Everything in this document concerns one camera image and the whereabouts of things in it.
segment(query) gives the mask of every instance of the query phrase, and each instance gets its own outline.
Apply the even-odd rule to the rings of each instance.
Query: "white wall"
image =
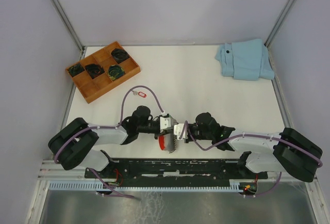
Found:
[[[0,223],[23,223],[79,51],[50,0],[0,0]]]
[[[330,0],[298,0],[271,46],[294,127],[323,149],[317,176],[330,206]]]
[[[84,45],[267,39],[287,0],[60,0]]]

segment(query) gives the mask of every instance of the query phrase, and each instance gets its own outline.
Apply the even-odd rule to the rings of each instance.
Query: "wooden organizer tray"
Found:
[[[118,42],[113,42],[112,44],[71,65],[74,66],[80,63],[84,68],[83,72],[74,77],[72,77],[69,73],[69,68],[71,66],[66,68],[68,75],[71,77],[87,103],[93,102],[102,95],[106,94],[108,91],[112,90],[116,86],[141,72],[140,66],[133,60],[133,58],[131,58],[131,56],[118,64],[111,55],[111,52],[116,48],[123,50]],[[97,76],[94,79],[92,79],[92,77],[85,69],[86,65],[92,63],[102,66],[104,70],[103,74]],[[125,71],[125,74],[120,78],[117,78],[115,81],[112,81],[107,74],[109,67],[113,65],[119,65]]]

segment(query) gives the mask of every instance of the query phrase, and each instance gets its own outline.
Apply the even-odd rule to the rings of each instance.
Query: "gray floor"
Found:
[[[259,190],[271,186],[259,183]],[[271,194],[254,199],[238,193],[127,193],[140,199],[50,190],[40,224],[316,223],[304,183],[281,183]]]

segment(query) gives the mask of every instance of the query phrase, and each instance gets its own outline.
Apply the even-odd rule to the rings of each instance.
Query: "blue towel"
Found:
[[[268,50],[261,39],[221,45],[216,60],[221,64],[223,76],[245,81],[256,81],[260,77],[274,78]]]

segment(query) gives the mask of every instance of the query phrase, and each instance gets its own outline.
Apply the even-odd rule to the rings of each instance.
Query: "white table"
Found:
[[[102,47],[88,47],[86,56]],[[140,65],[141,72],[87,104],[79,90],[74,93],[68,122],[83,117],[94,124],[118,123],[125,93],[133,86],[146,85],[158,96],[163,109],[178,122],[193,123],[195,117],[210,112],[220,125],[233,126],[246,132],[280,132],[284,128],[271,81],[237,81],[220,74],[215,60],[218,46],[125,46]],[[139,105],[146,105],[152,115],[160,111],[153,96],[145,89],[147,98],[128,96],[124,117],[130,116]],[[210,141],[201,141],[206,147]],[[134,158],[238,158],[241,153],[213,148],[207,152],[194,143],[179,143],[172,154],[161,151],[151,134],[140,134],[131,144],[101,145],[112,157]]]

